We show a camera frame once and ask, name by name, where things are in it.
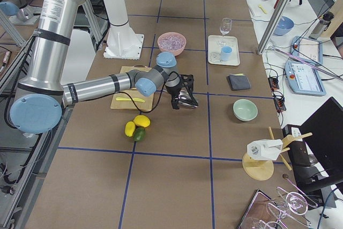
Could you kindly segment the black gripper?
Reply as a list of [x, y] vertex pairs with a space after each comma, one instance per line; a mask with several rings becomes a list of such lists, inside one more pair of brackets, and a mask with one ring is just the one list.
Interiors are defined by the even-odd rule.
[[191, 104], [193, 106], [198, 106], [198, 100], [193, 96], [193, 75], [172, 73], [166, 82], [166, 90], [171, 95], [172, 108], [179, 109], [178, 96], [182, 88], [186, 89]]

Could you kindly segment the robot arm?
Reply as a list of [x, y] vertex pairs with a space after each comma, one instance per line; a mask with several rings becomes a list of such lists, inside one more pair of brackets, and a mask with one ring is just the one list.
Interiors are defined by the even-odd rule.
[[[62, 109], [78, 102], [94, 100], [135, 88], [149, 97], [159, 88], [171, 96], [179, 108], [179, 94], [193, 91], [193, 76], [178, 72], [175, 56], [164, 51], [148, 71], [131, 70], [100, 79], [62, 85], [61, 77], [70, 45], [72, 28], [80, 5], [86, 0], [44, 0], [39, 25], [33, 33], [33, 51], [27, 75], [18, 81], [9, 116], [14, 128], [40, 134], [53, 129]], [[137, 60], [144, 36], [129, 25], [124, 0], [103, 0], [109, 23], [106, 58]]]

